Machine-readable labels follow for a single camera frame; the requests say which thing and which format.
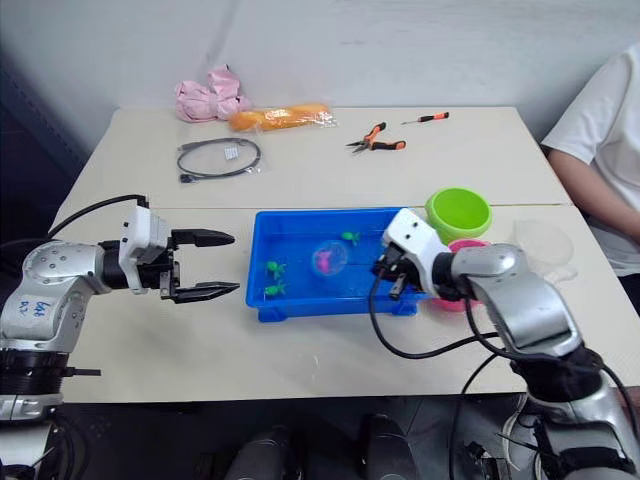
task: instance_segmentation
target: pliers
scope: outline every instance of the pliers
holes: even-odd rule
[[[407,142],[404,140],[400,140],[395,143],[374,142],[373,140],[376,138],[376,135],[385,128],[387,128],[387,124],[385,122],[379,123],[373,127],[373,130],[371,130],[371,132],[362,140],[359,142],[348,143],[347,147],[357,147],[352,153],[358,153],[367,148],[369,150],[402,150],[407,146]]]

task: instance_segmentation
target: person's arm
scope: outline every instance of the person's arm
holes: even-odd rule
[[[640,212],[631,208],[597,172],[579,158],[555,149],[549,152],[548,158],[578,207],[605,225],[629,235],[640,245]]]

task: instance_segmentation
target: white t-shirt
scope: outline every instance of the white t-shirt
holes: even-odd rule
[[[640,211],[640,43],[609,60],[569,106],[543,145],[590,164]],[[616,275],[640,273],[640,246],[589,220]]]

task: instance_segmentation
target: green bowl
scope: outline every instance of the green bowl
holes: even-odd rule
[[[427,222],[448,245],[460,238],[475,238],[491,225],[491,207],[477,193],[466,188],[444,188],[425,204]]]

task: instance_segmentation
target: person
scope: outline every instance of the person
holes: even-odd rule
[[[640,43],[598,70],[542,144],[640,314]]]

